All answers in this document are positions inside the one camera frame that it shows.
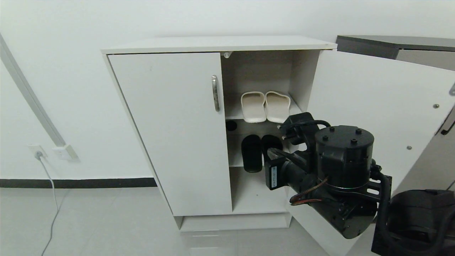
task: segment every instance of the floor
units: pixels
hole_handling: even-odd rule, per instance
[[[56,195],[61,210],[46,256],[327,256],[295,220],[288,229],[179,232],[158,188]],[[0,189],[0,255],[40,255],[54,214],[50,189]],[[373,255],[370,234],[357,244],[349,256]]]

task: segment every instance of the wall socket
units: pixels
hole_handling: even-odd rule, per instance
[[[30,149],[30,151],[33,153],[33,155],[35,155],[35,153],[37,151],[41,151],[41,153],[43,153],[43,157],[47,157],[47,154],[46,154],[46,152],[44,152],[44,149],[41,147],[41,145],[35,144],[35,143],[30,143],[30,144],[27,144],[27,147]]]
[[[77,159],[77,154],[71,147],[71,145],[65,145],[63,147],[52,148],[57,157],[61,160],[75,160]]]

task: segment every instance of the label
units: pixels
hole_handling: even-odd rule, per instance
[[[277,167],[272,167],[272,188],[277,186]]]

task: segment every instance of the slipper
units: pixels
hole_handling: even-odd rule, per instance
[[[243,168],[249,173],[262,170],[261,138],[257,135],[248,135],[242,141]]]
[[[281,143],[281,140],[278,139],[278,137],[275,137],[273,135],[264,135],[261,139],[261,144],[262,153],[264,154],[264,162],[270,161],[270,157],[267,155],[267,150],[269,148],[278,148],[280,150],[283,150],[283,143]]]
[[[268,121],[284,123],[289,117],[289,106],[291,106],[289,96],[274,91],[265,94],[265,110]]]
[[[240,97],[242,103],[243,119],[247,123],[260,123],[267,120],[262,92],[246,92]]]

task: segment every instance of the white slipper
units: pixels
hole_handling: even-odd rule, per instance
[[[262,92],[246,92],[240,97],[242,103],[243,119],[247,123],[260,123],[267,120]]]
[[[267,120],[274,123],[284,123],[289,117],[291,99],[284,94],[269,91],[265,94],[265,110]]]

